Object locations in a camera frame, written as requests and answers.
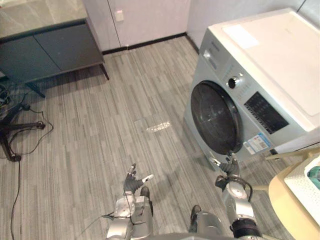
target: wall socket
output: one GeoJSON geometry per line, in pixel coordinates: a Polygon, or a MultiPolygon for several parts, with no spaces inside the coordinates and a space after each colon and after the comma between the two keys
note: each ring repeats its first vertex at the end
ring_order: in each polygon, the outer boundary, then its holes
{"type": "Polygon", "coordinates": [[[116,11],[114,16],[116,22],[121,22],[124,20],[124,12],[122,10],[116,11]]]}

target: wall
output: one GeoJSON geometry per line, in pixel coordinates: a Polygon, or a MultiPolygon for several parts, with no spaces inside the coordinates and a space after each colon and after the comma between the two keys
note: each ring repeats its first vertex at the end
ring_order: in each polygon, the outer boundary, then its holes
{"type": "Polygon", "coordinates": [[[320,0],[306,0],[298,13],[320,28],[320,0]]]}
{"type": "Polygon", "coordinates": [[[83,0],[102,51],[184,33],[190,1],[83,0]],[[122,10],[124,21],[114,25],[110,9],[114,20],[115,12],[122,10]]]}
{"type": "Polygon", "coordinates": [[[191,0],[187,34],[200,48],[210,25],[274,10],[298,10],[304,0],[191,0]]]}
{"type": "Polygon", "coordinates": [[[120,47],[107,0],[82,0],[102,51],[120,47]]]}
{"type": "Polygon", "coordinates": [[[187,30],[190,0],[109,0],[112,13],[123,10],[115,22],[121,46],[159,39],[187,30]]]}

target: cabinet drawer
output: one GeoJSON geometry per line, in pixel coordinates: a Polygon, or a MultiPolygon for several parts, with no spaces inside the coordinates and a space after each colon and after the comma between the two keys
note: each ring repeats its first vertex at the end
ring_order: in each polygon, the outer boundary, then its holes
{"type": "Polygon", "coordinates": [[[17,82],[27,82],[61,71],[33,36],[0,44],[0,69],[17,82]]]}
{"type": "Polygon", "coordinates": [[[103,60],[86,24],[44,32],[34,37],[63,71],[103,60]]]}

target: baseboard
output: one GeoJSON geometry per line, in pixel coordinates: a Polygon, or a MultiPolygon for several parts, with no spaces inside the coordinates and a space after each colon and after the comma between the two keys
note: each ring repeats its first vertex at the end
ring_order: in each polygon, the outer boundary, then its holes
{"type": "Polygon", "coordinates": [[[185,37],[186,37],[186,39],[188,39],[189,43],[192,45],[192,47],[196,51],[196,53],[199,54],[199,48],[197,47],[195,42],[191,39],[191,37],[188,34],[186,34],[185,37]]]}
{"type": "Polygon", "coordinates": [[[166,36],[166,37],[158,38],[158,39],[151,40],[151,41],[145,41],[145,42],[134,44],[134,45],[131,45],[131,46],[122,46],[122,47],[118,47],[118,48],[114,48],[114,49],[110,49],[110,50],[105,50],[105,51],[102,52],[102,54],[103,55],[107,55],[107,54],[113,54],[113,53],[116,53],[116,52],[121,52],[121,51],[124,51],[124,50],[131,50],[131,49],[141,48],[141,47],[144,47],[144,46],[147,46],[147,45],[160,43],[160,42],[163,42],[163,41],[167,41],[167,40],[170,40],[170,39],[175,39],[175,38],[179,38],[179,37],[183,37],[183,36],[187,36],[187,33],[186,32],[182,32],[182,33],[179,33],[179,34],[166,36]]]}

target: marble countertop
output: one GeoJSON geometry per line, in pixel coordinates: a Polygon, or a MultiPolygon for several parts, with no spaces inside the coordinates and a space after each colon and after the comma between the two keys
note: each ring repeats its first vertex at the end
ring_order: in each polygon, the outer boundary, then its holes
{"type": "Polygon", "coordinates": [[[2,2],[4,4],[0,8],[0,38],[81,20],[88,16],[82,0],[2,0],[2,2]]]}

